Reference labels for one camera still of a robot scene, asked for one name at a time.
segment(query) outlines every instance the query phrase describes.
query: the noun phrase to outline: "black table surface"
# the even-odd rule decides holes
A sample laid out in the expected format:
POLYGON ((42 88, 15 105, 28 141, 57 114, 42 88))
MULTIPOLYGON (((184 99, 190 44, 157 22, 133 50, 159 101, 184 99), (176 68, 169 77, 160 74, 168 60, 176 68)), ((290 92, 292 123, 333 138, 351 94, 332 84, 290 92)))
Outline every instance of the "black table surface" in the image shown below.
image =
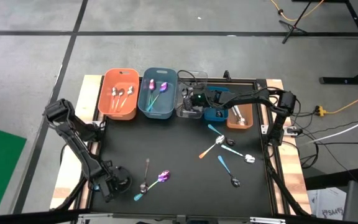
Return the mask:
MULTIPOLYGON (((252 85, 218 85, 232 92, 247 92, 252 85)), ((254 125, 246 130, 229 129, 226 122, 187 119, 176 116, 167 120, 149 119, 138 110, 131 121, 109 120, 100 150, 102 160, 112 160, 132 175, 130 189, 118 198, 104 202, 100 192, 92 196, 94 212, 122 215, 187 215, 201 217, 264 217, 271 215, 267 175, 264 166, 257 105, 252 105, 254 125), (207 125, 212 124, 225 136, 236 141, 231 147, 256 158, 254 164, 215 146, 200 159, 198 156, 212 146, 218 137, 207 125), (221 155, 241 186, 234 188, 230 176, 218 161, 221 155), (169 170, 168 181, 157 183, 139 201, 145 160, 150 159, 148 183, 157 180, 163 170, 169 170)))

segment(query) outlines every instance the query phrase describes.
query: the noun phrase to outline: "white cable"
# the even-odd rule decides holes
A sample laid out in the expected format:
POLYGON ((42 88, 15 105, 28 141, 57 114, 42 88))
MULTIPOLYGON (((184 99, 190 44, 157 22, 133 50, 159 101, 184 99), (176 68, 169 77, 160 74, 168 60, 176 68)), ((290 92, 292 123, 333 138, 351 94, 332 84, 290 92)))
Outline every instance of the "white cable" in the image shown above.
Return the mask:
POLYGON ((316 142, 316 141, 321 141, 321 140, 323 140, 323 139, 331 138, 331 137, 334 137, 334 136, 338 136, 338 135, 340 135, 340 134, 343 134, 343 133, 345 133, 345 132, 348 132, 348 131, 350 131, 350 130, 352 130, 352 129, 354 129, 354 128, 357 128, 357 127, 358 127, 358 124, 355 125, 355 126, 353 126, 353 127, 351 127, 351 128, 348 128, 348 129, 346 129, 346 130, 344 130, 344 131, 341 131, 340 133, 336 133, 336 134, 332 134, 332 135, 330 135, 330 136, 326 136, 326 137, 323 137, 323 138, 319 138, 319 139, 316 139, 316 140, 307 142, 306 144, 313 143, 313 142, 316 142))

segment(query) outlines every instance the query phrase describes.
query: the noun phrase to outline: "blue plastic container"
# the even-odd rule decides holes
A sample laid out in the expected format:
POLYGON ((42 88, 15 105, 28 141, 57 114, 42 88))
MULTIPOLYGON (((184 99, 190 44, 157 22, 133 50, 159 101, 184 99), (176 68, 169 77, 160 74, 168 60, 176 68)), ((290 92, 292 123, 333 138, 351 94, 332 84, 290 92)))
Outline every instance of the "blue plastic container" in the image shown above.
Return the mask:
MULTIPOLYGON (((216 87, 209 86, 209 90, 219 90, 219 91, 229 91, 228 88, 224 87, 216 87)), ((206 108, 204 111, 204 119, 207 121, 225 121, 229 116, 229 112, 227 110, 215 109, 215 108, 206 108), (217 117, 216 112, 220 111, 222 113, 222 117, 217 117)))
POLYGON ((137 107, 148 118, 168 119, 171 117, 175 106, 175 95, 177 92, 178 76, 177 73, 169 68, 149 68, 144 72, 142 84, 140 85, 139 99, 137 107), (150 80, 154 79, 155 90, 149 90, 150 80), (160 93, 160 86, 163 82, 167 83, 167 90, 160 93), (154 104, 150 106, 150 95, 154 100, 154 104))

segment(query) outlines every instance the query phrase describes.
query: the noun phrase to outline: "small orange tray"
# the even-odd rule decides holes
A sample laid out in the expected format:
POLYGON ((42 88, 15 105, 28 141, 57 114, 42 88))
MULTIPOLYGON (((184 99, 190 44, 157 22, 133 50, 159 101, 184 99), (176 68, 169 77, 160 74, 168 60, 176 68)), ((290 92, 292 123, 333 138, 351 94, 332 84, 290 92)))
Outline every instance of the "small orange tray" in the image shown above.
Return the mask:
POLYGON ((100 113, 111 119, 130 120, 136 115, 138 94, 139 74, 137 71, 132 68, 112 68, 104 75, 98 109, 100 113), (127 91, 130 86, 134 87, 134 93, 128 96, 127 91), (113 87, 116 87, 117 91, 124 89, 125 93, 121 97, 118 95, 113 97, 113 87))
POLYGON ((237 124, 237 117, 234 115, 232 109, 228 110, 229 116, 227 117, 226 125, 229 128, 234 129, 247 129, 252 127, 252 125, 254 124, 254 119, 252 117, 252 104, 238 105, 238 108, 241 112, 242 117, 246 119, 246 125, 237 124))

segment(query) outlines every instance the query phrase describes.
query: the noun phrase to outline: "wooden board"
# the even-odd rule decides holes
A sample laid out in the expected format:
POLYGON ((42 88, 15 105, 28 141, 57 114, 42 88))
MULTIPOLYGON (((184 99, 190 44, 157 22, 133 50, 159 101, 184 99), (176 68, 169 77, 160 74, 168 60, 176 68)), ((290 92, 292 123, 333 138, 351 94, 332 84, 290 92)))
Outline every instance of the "wooden board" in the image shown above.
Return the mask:
MULTIPOLYGON (((95 106, 97 106, 96 102, 100 88, 101 77, 101 75, 85 75, 84 77, 80 91, 80 97, 78 98, 76 106, 76 115, 84 121, 92 120, 95 106)), ((283 88, 281 80, 267 80, 267 86, 283 88)), ((263 105, 262 116, 264 119, 264 124, 268 124, 269 122, 267 119, 266 107, 263 105)), ((101 120, 102 117, 103 115, 99 114, 98 120, 101 120)), ((291 121, 289 118, 287 119, 285 125, 291 125, 291 121)), ((295 140, 291 137, 284 137, 283 140, 295 144, 295 140)), ((97 154, 96 149, 97 145, 94 144, 92 147, 92 152, 94 154, 97 154)), ((289 144, 283 143, 283 145, 279 147, 279 151, 285 185, 288 187, 289 191, 294 196, 295 200, 302 206, 302 208, 305 211, 311 213, 309 199, 306 193, 306 185, 303 179, 303 173, 296 148, 289 144)), ((67 150, 63 156, 62 165, 59 170, 58 179, 50 208, 55 208, 64 201, 65 197, 70 194, 70 192, 74 189, 75 185, 79 181, 80 174, 81 164, 75 157, 74 153, 72 153, 71 150, 67 150)), ((279 213, 283 213, 282 196, 277 185, 275 185, 275 192, 278 211, 279 213)), ((88 188, 86 187, 81 197, 82 200, 80 203, 80 208, 86 207, 87 196, 88 188)))

